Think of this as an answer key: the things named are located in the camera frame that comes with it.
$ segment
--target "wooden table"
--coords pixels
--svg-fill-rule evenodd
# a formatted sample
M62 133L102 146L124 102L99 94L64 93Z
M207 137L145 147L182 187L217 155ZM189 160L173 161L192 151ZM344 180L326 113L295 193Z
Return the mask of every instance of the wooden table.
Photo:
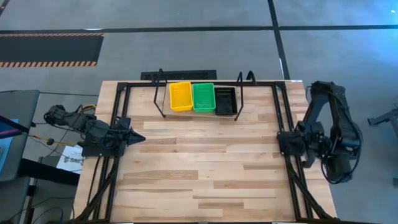
M105 122L111 119L117 82L105 81L101 87L96 115ZM286 85L296 123L308 106L303 83L286 81ZM160 105L164 88L159 88ZM147 140L129 146L121 158L112 222L295 220L285 163L276 140L279 128L270 87L244 87L244 108L237 121L163 118L153 104L154 92L154 87L132 88L127 116L134 130ZM279 98L284 111L281 95ZM86 206L96 160L93 157L84 162L74 203L77 215ZM335 216L320 163L316 161L311 169L305 169L305 175L318 203ZM298 196L305 217L299 190ZM105 203L103 199L101 217Z

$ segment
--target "white paper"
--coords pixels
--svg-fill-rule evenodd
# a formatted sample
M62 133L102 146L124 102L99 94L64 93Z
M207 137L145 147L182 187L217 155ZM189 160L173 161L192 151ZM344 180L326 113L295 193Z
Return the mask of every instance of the white paper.
M84 157L80 147L65 146L63 156L58 161L57 168L80 174L83 168Z

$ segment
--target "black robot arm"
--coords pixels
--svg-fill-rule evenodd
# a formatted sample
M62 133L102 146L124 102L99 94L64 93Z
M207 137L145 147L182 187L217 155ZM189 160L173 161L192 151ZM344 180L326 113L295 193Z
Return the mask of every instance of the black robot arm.
M304 168L312 166L316 158L321 160L322 172L331 184L351 180L358 165L362 134L351 119L345 88L333 82L315 82L311 85L311 103L303 121L299 121L294 132L278 134L281 153L285 155L306 155ZM333 126L330 137L325 136L317 118L323 106L329 103ZM356 159L351 168L350 160Z
M84 134L84 141L77 143L83 148L82 156L123 156L126 146L145 141L130 127L130 118L118 118L115 125L109 126L81 108L67 112L62 105L55 105L44 114L44 120L49 125L68 126L67 130Z

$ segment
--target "green bin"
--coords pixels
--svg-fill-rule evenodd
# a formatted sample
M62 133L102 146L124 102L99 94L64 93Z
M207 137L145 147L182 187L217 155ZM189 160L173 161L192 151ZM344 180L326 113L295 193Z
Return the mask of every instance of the green bin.
M214 84L201 83L192 85L193 110L197 113L208 113L216 109Z

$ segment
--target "gray floor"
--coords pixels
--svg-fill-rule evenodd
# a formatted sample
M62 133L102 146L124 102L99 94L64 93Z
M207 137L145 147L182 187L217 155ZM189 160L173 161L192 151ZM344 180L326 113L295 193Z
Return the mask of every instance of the gray floor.
M398 24L395 0L274 0L281 26ZM0 30L94 29L172 26L270 26L265 0L11 0ZM344 220L396 223L397 141L389 124L369 127L366 119L398 102L398 30L282 31L291 79L306 85L334 81L347 89L353 119L364 136L354 179L331 186ZM253 70L257 79L282 79L272 31L105 34L98 66L91 68L2 68L0 91L39 89L98 94L103 80L137 80L144 71L217 69L219 78ZM73 110L95 97L41 95L35 119L54 104ZM329 127L331 119L322 113ZM34 133L62 137L40 126ZM76 141L68 135L65 141ZM29 141L25 157L48 149Z

